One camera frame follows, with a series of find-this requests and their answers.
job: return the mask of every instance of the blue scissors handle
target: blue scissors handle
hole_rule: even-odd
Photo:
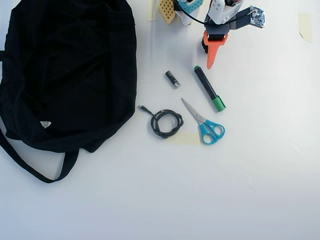
[[[201,132],[201,138],[202,138],[202,142],[205,144],[205,145],[212,145],[212,144],[215,144],[216,142],[218,142],[218,138],[216,138],[216,136],[214,134],[212,134],[207,128],[206,128],[206,125],[203,123],[203,124],[200,124],[199,125],[199,128],[200,128],[200,132]],[[207,142],[205,140],[205,136],[209,136],[211,138],[211,141],[210,142]]]
[[[204,124],[207,125],[212,130],[212,132],[214,133],[215,137],[218,140],[220,140],[224,137],[226,130],[225,130],[225,127],[222,126],[221,124],[217,124],[217,123],[209,121],[209,120],[206,120]],[[217,128],[220,129],[220,134],[218,134],[216,132]]]

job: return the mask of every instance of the black marker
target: black marker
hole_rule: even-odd
[[[209,96],[210,96],[213,104],[215,105],[216,109],[218,110],[218,112],[225,110],[226,106],[225,106],[224,102],[221,100],[220,96],[218,96],[216,94],[215,90],[211,86],[208,78],[206,77],[204,71],[202,71],[201,67],[195,66],[194,72],[198,76],[198,78],[200,79],[200,82],[204,86],[204,89],[206,90],[206,92],[209,94]]]

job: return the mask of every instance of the bag handle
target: bag handle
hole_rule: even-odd
[[[7,154],[24,170],[28,171],[30,174],[35,176],[37,179],[40,181],[51,184],[54,182],[58,182],[62,179],[64,179],[71,169],[74,167],[78,155],[79,155],[79,150],[71,151],[71,152],[66,152],[63,160],[63,165],[62,165],[62,170],[60,176],[56,180],[51,180],[45,176],[43,176],[41,173],[30,167],[16,152],[16,150],[11,146],[11,144],[7,141],[5,135],[2,133],[0,130],[0,146],[6,151]]]

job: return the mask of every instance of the black tote bag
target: black tote bag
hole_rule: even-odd
[[[45,183],[66,177],[79,149],[96,151],[135,112],[137,39],[126,0],[22,0],[11,12],[0,84],[6,137],[65,153],[48,179],[0,146]]]

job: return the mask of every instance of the scissors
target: scissors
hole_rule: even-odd
[[[225,135],[225,127],[217,124],[215,122],[209,121],[208,119],[205,119],[202,117],[189,103],[187,103],[183,98],[181,98],[182,102],[186,106],[186,108],[190,111],[190,113],[195,117],[196,121],[199,124],[200,133],[202,142],[205,145],[212,145],[218,142],[218,140],[222,139]],[[211,141],[208,142],[205,140],[205,136],[209,136],[211,138]]]

